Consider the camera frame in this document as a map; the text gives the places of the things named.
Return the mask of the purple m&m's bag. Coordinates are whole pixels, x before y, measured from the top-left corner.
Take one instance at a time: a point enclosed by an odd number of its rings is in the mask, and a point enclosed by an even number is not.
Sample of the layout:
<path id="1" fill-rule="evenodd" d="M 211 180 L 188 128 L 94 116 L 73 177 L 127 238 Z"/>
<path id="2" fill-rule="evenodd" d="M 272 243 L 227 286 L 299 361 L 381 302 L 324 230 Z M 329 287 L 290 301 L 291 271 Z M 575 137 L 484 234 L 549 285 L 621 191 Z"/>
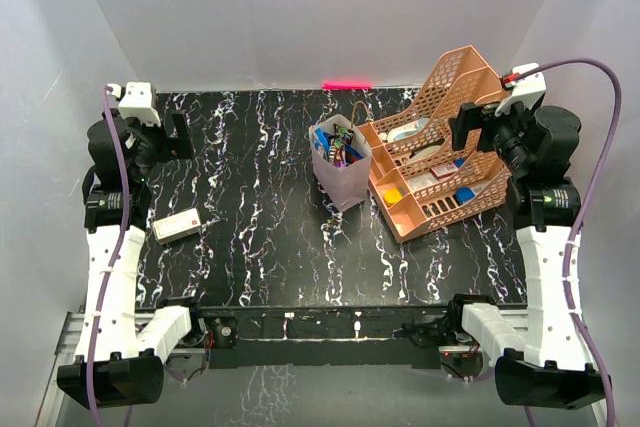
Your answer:
<path id="1" fill-rule="evenodd" d="M 334 167 L 347 165 L 346 147 L 350 146 L 354 138 L 354 132 L 338 124 L 334 125 L 334 133 L 329 136 L 329 151 L 327 160 Z"/>

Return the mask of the lilac paper bag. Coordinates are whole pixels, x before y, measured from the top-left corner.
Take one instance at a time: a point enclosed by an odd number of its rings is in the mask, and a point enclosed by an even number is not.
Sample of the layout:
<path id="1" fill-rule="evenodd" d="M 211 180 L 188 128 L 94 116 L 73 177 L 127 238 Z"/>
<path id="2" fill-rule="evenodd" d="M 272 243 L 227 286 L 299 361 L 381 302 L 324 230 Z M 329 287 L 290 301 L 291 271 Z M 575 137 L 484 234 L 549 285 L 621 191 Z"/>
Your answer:
<path id="1" fill-rule="evenodd" d="M 363 107 L 367 113 L 370 112 L 369 106 L 365 102 L 358 100 L 352 108 L 350 119 L 341 114 L 336 114 L 308 129 L 313 174 L 339 212 L 344 212 L 363 202 L 367 196 L 372 163 L 372 147 L 364 134 L 355 125 L 355 115 L 359 107 Z M 347 164 L 345 167 L 334 167 L 327 160 L 327 155 L 323 157 L 316 150 L 314 146 L 314 131 L 318 128 L 322 129 L 329 139 L 329 136 L 334 133 L 335 124 L 351 129 L 354 132 L 351 146 L 363 156 L 361 160 L 351 165 Z"/>

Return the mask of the blue burts chips bag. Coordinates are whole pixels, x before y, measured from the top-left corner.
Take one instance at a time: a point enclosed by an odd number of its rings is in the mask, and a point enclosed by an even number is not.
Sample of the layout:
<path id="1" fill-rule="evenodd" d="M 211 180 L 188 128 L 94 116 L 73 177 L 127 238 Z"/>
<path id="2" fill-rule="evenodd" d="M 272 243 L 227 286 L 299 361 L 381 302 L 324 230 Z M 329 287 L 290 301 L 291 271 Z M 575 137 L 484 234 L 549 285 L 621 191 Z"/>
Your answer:
<path id="1" fill-rule="evenodd" d="M 363 156 L 354 147 L 349 144 L 345 146 L 345 159 L 348 165 L 351 165 L 362 158 Z"/>

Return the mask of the blue oreo snack pack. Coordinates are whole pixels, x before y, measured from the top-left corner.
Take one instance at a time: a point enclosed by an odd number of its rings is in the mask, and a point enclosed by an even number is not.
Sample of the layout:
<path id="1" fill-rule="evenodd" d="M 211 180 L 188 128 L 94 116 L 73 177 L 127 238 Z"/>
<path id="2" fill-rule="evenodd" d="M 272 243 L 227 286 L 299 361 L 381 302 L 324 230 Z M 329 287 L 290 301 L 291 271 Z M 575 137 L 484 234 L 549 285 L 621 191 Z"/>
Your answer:
<path id="1" fill-rule="evenodd" d="M 327 134 L 320 128 L 314 131 L 314 146 L 321 156 L 325 157 L 329 151 L 330 144 Z"/>

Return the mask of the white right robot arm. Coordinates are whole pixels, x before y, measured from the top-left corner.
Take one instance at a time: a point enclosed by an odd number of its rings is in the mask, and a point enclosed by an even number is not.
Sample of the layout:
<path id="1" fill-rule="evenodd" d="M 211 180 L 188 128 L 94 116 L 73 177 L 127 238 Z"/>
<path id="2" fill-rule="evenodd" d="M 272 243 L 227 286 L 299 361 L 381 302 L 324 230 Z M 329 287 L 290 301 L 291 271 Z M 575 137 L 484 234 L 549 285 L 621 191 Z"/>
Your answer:
<path id="1" fill-rule="evenodd" d="M 488 297 L 457 294 L 447 335 L 480 344 L 506 405 L 577 410 L 603 400 L 609 378 L 573 321 L 580 313 L 577 255 L 566 251 L 577 239 L 571 229 L 581 208 L 566 175 L 580 119 L 557 106 L 527 109 L 517 102 L 498 114 L 495 104 L 469 102 L 449 125 L 454 149 L 477 130 L 478 151 L 496 153 L 511 175 L 507 202 L 525 266 L 527 331 L 518 333 Z"/>

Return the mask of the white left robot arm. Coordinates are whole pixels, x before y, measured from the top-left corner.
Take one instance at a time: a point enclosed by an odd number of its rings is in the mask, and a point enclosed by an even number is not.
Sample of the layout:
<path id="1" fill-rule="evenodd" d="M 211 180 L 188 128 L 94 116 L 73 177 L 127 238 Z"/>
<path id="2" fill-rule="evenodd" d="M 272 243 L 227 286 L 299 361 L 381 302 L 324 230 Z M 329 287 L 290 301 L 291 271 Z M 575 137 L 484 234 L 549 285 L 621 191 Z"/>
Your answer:
<path id="1" fill-rule="evenodd" d="M 147 184 L 158 163 L 193 155 L 183 113 L 158 126 L 110 112 L 87 131 L 93 160 L 82 185 L 89 277 L 80 339 L 71 364 L 57 370 L 61 390 L 87 409 L 156 402 L 164 364 L 179 344 L 204 339 L 207 323 L 194 298 L 161 302 L 136 327 L 138 263 L 151 202 Z"/>

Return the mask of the grey stapler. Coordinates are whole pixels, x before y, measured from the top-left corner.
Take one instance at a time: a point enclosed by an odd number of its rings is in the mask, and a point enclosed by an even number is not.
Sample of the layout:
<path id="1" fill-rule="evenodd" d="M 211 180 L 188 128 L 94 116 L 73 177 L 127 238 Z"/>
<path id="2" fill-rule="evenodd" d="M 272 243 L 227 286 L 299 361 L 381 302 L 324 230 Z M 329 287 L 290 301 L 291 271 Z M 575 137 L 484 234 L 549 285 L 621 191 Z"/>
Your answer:
<path id="1" fill-rule="evenodd" d="M 434 143 L 425 147 L 421 147 L 412 151 L 404 160 L 403 163 L 414 162 L 423 158 L 427 158 L 436 153 L 442 146 L 442 143 Z"/>

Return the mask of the white blue blister pack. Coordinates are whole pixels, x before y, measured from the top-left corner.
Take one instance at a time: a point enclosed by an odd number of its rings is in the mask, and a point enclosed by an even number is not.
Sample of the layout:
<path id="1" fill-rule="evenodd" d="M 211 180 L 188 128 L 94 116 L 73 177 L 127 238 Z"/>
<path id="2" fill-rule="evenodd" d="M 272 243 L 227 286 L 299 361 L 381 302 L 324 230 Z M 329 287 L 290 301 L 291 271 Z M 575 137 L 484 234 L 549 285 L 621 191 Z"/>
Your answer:
<path id="1" fill-rule="evenodd" d="M 429 121 L 428 117 L 422 117 L 416 120 L 413 120 L 409 123 L 403 124 L 399 127 L 392 128 L 387 133 L 387 142 L 395 142 L 420 132 Z"/>

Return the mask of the red white staples box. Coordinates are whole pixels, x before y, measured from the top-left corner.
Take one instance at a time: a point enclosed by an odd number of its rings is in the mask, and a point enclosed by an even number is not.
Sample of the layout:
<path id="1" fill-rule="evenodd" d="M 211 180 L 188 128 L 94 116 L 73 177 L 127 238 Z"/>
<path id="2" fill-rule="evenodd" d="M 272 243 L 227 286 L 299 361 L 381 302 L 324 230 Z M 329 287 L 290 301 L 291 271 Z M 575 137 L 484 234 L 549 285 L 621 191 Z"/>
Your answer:
<path id="1" fill-rule="evenodd" d="M 435 179 L 441 181 L 442 179 L 446 179 L 449 176 L 454 175 L 458 171 L 458 166 L 454 162 L 447 162 L 431 167 L 430 171 Z"/>

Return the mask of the white cardboard box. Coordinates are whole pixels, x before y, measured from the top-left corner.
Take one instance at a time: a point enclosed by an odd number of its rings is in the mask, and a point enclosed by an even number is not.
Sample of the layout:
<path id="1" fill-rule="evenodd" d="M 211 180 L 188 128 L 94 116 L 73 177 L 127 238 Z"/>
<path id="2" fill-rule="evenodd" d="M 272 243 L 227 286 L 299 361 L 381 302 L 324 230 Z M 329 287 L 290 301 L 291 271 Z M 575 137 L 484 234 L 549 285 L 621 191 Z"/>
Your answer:
<path id="1" fill-rule="evenodd" d="M 196 208 L 184 210 L 152 223 L 155 239 L 162 245 L 199 233 L 202 227 Z"/>

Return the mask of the blue grey stamp block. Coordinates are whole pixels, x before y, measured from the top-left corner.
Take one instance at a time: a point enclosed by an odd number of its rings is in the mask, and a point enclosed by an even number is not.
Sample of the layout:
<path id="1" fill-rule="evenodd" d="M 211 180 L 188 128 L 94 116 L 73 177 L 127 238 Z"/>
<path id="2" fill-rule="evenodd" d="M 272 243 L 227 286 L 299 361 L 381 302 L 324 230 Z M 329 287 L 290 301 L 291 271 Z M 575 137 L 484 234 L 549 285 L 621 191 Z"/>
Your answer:
<path id="1" fill-rule="evenodd" d="M 463 205 L 469 201 L 471 201 L 476 194 L 473 189 L 470 187 L 462 187 L 455 192 L 455 199 L 459 205 Z"/>

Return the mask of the white instruction leaflet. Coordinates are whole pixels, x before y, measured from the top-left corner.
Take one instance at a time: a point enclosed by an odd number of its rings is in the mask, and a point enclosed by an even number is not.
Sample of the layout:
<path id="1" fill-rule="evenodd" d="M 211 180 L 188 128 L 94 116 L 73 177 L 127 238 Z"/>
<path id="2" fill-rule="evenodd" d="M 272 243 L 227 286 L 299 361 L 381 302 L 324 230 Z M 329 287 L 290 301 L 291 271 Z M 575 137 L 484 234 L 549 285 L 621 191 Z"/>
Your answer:
<path id="1" fill-rule="evenodd" d="M 430 186 L 437 185 L 439 180 L 431 172 L 424 172 L 409 178 L 406 183 L 411 192 L 417 192 Z"/>

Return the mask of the peach plastic desk organizer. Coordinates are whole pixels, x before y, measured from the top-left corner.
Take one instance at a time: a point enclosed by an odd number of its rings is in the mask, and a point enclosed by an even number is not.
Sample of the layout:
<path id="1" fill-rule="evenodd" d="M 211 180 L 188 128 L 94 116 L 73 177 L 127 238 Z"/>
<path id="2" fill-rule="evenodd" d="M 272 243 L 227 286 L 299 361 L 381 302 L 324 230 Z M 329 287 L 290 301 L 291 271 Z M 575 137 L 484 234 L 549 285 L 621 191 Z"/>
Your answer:
<path id="1" fill-rule="evenodd" d="M 508 168 L 494 152 L 479 152 L 479 129 L 468 135 L 466 146 L 453 151 L 449 119 L 457 116 L 462 104 L 473 102 L 498 106 L 509 95 L 502 78 L 472 46 L 444 53 L 427 77 L 409 107 L 402 112 L 360 125 L 370 142 L 373 160 L 369 189 L 387 225 L 398 242 L 404 242 L 483 211 L 501 205 L 506 197 Z M 428 117 L 426 126 L 415 135 L 387 142 L 387 133 L 395 127 Z M 433 155 L 404 164 L 414 150 L 442 143 Z M 454 162 L 458 171 L 437 185 L 411 192 L 406 181 L 430 168 Z M 459 205 L 454 197 L 462 187 L 470 187 L 476 196 Z M 400 188 L 404 197 L 387 207 L 383 193 Z"/>

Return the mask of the pink tape marker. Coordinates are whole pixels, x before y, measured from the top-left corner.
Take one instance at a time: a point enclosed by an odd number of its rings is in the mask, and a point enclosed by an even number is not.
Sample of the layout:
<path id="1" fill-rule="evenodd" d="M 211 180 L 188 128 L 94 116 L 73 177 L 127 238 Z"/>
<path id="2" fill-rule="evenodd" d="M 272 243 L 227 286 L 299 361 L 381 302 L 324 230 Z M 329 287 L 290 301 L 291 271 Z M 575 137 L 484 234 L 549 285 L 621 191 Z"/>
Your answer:
<path id="1" fill-rule="evenodd" d="M 360 81 L 327 81 L 322 84 L 323 90 L 343 91 L 343 90 L 368 90 L 372 85 L 368 82 Z"/>

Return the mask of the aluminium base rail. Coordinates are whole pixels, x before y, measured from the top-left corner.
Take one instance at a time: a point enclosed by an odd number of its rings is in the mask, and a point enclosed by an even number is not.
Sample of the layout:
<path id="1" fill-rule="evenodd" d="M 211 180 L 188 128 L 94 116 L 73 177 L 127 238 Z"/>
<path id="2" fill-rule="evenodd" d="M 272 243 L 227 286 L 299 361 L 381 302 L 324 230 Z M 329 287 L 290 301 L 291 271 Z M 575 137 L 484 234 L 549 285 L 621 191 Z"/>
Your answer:
<path id="1" fill-rule="evenodd" d="M 260 365 L 408 365 L 437 369 L 447 355 L 462 380 L 492 376 L 507 405 L 577 410 L 611 381 L 571 317 L 542 321 L 486 296 L 447 307 L 214 308 L 173 299 L 151 313 L 72 317 L 53 382 L 84 408 L 156 402 L 170 361 L 199 354 L 204 368 Z"/>

